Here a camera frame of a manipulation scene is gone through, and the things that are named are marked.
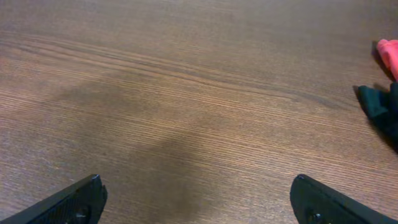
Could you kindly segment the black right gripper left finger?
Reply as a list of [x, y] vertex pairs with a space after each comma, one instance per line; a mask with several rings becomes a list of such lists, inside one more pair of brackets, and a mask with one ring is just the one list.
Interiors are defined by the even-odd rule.
[[100, 175], [91, 174], [1, 224], [97, 224], [107, 198]]

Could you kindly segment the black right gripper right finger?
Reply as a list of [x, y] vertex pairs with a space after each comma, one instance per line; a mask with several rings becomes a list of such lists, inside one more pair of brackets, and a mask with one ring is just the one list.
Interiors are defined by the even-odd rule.
[[304, 174], [292, 182], [290, 202], [299, 224], [397, 224]]

